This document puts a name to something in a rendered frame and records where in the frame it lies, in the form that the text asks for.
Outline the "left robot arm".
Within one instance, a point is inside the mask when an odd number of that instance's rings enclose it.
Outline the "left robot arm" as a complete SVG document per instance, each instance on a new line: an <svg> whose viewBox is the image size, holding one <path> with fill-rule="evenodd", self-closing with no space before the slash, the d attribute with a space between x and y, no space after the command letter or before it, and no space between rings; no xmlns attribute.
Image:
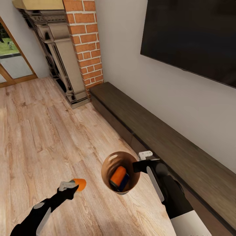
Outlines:
<svg viewBox="0 0 236 236"><path fill-rule="evenodd" d="M35 205L21 224L17 224L10 236L39 236L50 214L66 199L72 200L79 188L75 183L61 182L57 193Z"/></svg>

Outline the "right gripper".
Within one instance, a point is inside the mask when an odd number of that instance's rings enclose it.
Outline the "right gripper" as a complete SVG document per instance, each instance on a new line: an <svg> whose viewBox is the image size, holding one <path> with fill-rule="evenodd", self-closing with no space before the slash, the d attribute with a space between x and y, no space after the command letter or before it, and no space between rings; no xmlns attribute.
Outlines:
<svg viewBox="0 0 236 236"><path fill-rule="evenodd" d="M146 162L147 160L143 160L143 161L138 161L138 162L133 162L133 171L135 173L138 173L138 172L145 172L143 170L143 165L144 163Z"/></svg>

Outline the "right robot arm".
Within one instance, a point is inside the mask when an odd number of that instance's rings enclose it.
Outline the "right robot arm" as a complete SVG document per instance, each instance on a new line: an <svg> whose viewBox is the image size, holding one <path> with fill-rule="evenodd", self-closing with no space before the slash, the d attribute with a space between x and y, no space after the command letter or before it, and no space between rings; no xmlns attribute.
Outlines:
<svg viewBox="0 0 236 236"><path fill-rule="evenodd" d="M161 159L146 160L151 151L140 152L138 162L133 162L135 173L148 174L158 197L165 205L167 214L177 236L212 236L200 217L185 197L180 183L168 175L166 164Z"/></svg>

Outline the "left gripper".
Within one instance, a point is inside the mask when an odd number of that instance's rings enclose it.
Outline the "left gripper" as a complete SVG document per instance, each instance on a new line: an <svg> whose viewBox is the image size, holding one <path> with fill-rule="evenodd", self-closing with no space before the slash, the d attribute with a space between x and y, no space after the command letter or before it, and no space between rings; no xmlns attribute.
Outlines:
<svg viewBox="0 0 236 236"><path fill-rule="evenodd" d="M59 198L59 206L67 199L67 200L72 200L74 198L74 194L77 191L77 189L79 188L79 185L74 187L74 188L67 188L64 191L59 191L59 189L57 189L57 193L55 194L55 196L57 196Z"/></svg>

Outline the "trash can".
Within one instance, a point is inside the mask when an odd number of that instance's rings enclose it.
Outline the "trash can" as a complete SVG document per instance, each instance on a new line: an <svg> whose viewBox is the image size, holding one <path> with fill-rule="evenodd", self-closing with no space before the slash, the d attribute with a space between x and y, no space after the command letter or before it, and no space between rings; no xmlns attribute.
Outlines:
<svg viewBox="0 0 236 236"><path fill-rule="evenodd" d="M117 157L108 160L113 155ZM131 191L138 183L141 172L135 173L133 171L133 162L137 162L137 159L128 152L118 151L110 154L103 162L101 167L101 177L104 184L113 192L124 195ZM126 173L129 175L129 181L124 187L122 192L117 192L111 184L109 184L110 178L113 176L114 172L119 166L124 166L126 168Z"/></svg>

